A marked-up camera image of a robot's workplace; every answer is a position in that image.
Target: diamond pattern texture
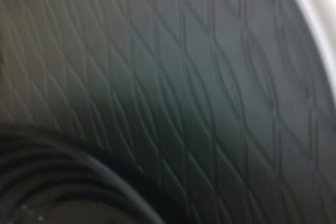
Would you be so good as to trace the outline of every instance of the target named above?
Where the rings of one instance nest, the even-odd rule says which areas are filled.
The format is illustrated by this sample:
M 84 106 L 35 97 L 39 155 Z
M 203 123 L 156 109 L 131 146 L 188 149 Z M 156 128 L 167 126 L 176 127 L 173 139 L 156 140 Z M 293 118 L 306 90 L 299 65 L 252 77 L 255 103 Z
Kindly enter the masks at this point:
M 98 144 L 195 223 L 336 222 L 336 119 L 294 0 L 0 0 L 0 122 Z

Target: white edge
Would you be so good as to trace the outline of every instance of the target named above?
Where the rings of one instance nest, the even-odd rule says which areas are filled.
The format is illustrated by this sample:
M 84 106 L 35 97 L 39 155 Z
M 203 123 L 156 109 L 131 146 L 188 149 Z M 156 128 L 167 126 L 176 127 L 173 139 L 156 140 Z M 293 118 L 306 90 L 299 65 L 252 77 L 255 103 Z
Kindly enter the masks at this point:
M 336 0 L 296 0 L 314 35 L 336 108 Z

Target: quilted surface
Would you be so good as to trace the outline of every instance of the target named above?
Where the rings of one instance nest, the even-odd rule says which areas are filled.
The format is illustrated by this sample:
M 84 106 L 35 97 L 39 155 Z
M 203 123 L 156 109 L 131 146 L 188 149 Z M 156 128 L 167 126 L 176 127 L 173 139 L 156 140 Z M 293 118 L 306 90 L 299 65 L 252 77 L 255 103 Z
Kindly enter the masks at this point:
M 0 122 L 96 143 L 197 223 L 336 222 L 336 119 L 293 0 L 0 0 Z

